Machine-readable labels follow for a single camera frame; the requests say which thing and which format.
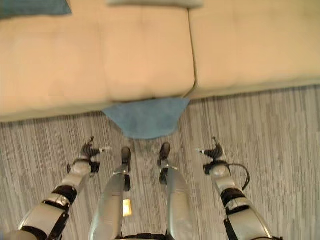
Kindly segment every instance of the teal pillow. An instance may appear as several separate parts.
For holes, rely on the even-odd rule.
[[[71,10],[66,0],[0,0],[0,19],[25,15],[65,15]]]

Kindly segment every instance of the floor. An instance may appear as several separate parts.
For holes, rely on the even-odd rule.
[[[91,135],[96,145],[112,151],[99,157],[100,173],[72,206],[64,239],[88,239],[100,193],[120,163],[123,146],[132,150],[127,197],[133,210],[123,221],[123,233],[164,233],[166,192],[157,168],[164,141],[171,143],[171,161],[190,187],[196,239],[227,239],[223,205],[203,172],[209,159],[195,151],[211,148],[213,136],[223,143],[230,163],[248,167],[251,183],[245,193],[275,236],[320,239],[320,86],[196,100],[174,134],[148,141],[124,137],[100,112],[0,123],[0,231],[14,230],[60,183],[67,163]],[[233,175],[239,183],[245,181],[240,169],[233,168]]]

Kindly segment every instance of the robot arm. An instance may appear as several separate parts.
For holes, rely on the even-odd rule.
[[[5,239],[60,240],[69,219],[69,209],[82,191],[90,176],[99,172],[100,163],[92,157],[107,150],[93,149],[93,137],[82,149],[72,166],[68,165],[68,175],[55,190],[40,204],[35,206],[21,221],[18,231]]]
[[[215,180],[215,187],[227,215],[224,225],[228,238],[230,240],[281,239],[272,236],[265,220],[243,192],[250,181],[250,176],[248,175],[245,186],[239,188],[231,177],[230,164],[223,161],[221,145],[216,142],[215,146],[214,150],[199,150],[199,152],[213,159],[210,164],[204,165],[203,169],[206,175],[211,175]]]

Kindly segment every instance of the beige sofa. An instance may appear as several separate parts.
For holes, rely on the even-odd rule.
[[[318,0],[69,5],[0,20],[0,122],[320,84]]]

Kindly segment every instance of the blue cloth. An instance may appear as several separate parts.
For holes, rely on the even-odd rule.
[[[155,139],[173,133],[188,98],[162,98],[121,103],[103,110],[132,139]]]
[[[24,15],[64,15],[71,10],[66,0],[0,0],[0,19]]]

